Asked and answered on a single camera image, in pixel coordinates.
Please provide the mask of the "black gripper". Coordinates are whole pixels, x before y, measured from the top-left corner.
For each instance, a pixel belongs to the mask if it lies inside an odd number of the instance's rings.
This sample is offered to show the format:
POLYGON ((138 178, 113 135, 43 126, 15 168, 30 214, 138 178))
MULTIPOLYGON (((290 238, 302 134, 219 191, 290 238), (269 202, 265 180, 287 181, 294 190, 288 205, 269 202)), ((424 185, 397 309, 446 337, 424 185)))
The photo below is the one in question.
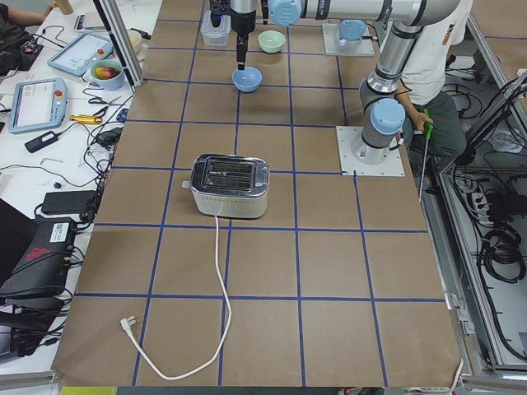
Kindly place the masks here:
POLYGON ((248 48, 249 35, 255 29, 256 21, 255 0, 230 0, 231 28, 236 37, 237 69, 244 70, 248 48))

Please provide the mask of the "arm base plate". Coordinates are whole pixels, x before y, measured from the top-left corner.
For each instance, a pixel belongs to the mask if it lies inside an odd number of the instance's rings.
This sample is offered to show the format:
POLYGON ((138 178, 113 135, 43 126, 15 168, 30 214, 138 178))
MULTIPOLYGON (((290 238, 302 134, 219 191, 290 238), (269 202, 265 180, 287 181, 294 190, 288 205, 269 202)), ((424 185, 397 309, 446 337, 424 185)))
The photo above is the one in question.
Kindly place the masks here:
POLYGON ((404 177, 397 137, 385 148, 372 148, 361 138, 363 127, 337 126, 341 174, 346 176, 404 177))
POLYGON ((373 36, 361 20, 342 20, 322 25, 324 50, 327 55, 373 57, 373 36))

